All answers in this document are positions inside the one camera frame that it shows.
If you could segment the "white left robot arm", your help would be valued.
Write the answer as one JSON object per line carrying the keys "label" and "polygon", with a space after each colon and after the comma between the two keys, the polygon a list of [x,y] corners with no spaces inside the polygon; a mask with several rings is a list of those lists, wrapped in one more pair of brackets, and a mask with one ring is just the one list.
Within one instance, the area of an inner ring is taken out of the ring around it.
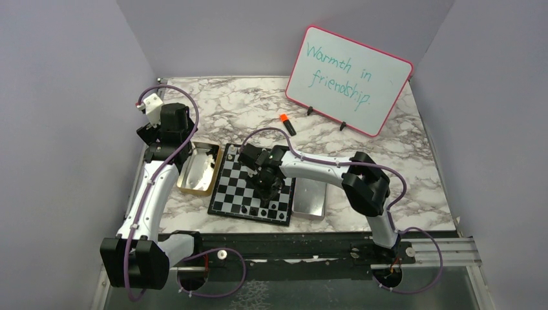
{"label": "white left robot arm", "polygon": [[180,261],[195,265],[203,248],[193,233],[174,233],[158,239],[161,217],[170,192],[184,163],[192,153],[190,139],[195,123],[189,107],[164,104],[157,127],[144,126],[138,134],[148,148],[143,158],[143,175],[133,205],[115,237],[104,238],[100,254],[114,287],[162,289],[170,268]]}

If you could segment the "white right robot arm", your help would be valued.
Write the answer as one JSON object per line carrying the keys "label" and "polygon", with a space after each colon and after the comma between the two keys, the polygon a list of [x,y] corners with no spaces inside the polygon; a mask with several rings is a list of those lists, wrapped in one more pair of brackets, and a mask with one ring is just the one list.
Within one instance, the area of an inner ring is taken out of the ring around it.
{"label": "white right robot arm", "polygon": [[374,257],[388,263],[398,255],[400,237],[388,216],[390,180],[386,167],[376,164],[366,153],[329,158],[282,145],[267,150],[246,144],[240,148],[237,161],[248,170],[247,181],[264,202],[272,200],[289,178],[342,189],[351,208],[365,216],[372,230]]}

